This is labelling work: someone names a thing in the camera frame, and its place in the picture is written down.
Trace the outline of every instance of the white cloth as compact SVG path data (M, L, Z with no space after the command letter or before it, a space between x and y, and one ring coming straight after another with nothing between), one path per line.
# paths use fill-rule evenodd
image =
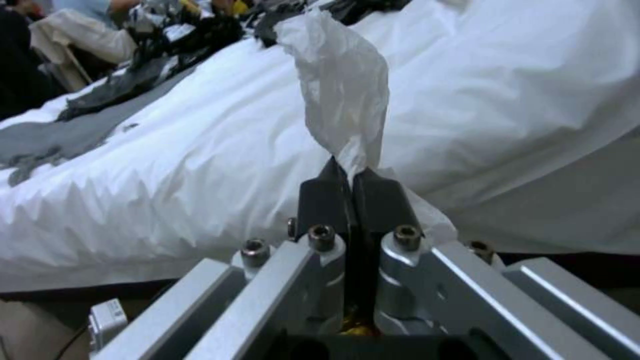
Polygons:
M414 0L370 15L352 28L389 66L380 167L463 239L640 254L639 7ZM122 124L138 127L0 187L0 291L176 277L286 238L300 183L328 159L304 109L280 46L222 50Z
M63 47L73 44L114 64L130 60L136 50L136 43L126 30L113 30L103 22L71 9L55 12L30 28L32 31L38 29L46 36L46 40L54 44ZM61 50L53 51L45 47L43 52L53 63L62 63Z

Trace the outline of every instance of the pile of clothes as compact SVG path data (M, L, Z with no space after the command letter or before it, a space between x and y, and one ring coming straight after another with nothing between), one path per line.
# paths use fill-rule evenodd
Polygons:
M243 37L238 20L221 13L203 16L185 6L159 13L145 6L132 10L128 27L138 48L123 74L69 100L55 122L24 122L0 131L0 168L15 168L10 186L29 179L40 165L101 146L116 126L167 94L194 65ZM144 26L139 16L153 19L153 26Z
M402 10L411 0L334 0L320 6L329 11L332 17L344 25L353 25L372 12L391 12ZM302 14L309 4L307 0L280 2L269 7L261 2L244 14L246 26L253 29L253 35L259 38L265 47L275 45L276 33L273 27L280 21Z
M125 73L69 101L57 121L69 121L133 99L243 36L240 23L233 17L221 13L203 17L186 7L167 7L159 15L156 6L144 3L131 10L128 26L138 48Z

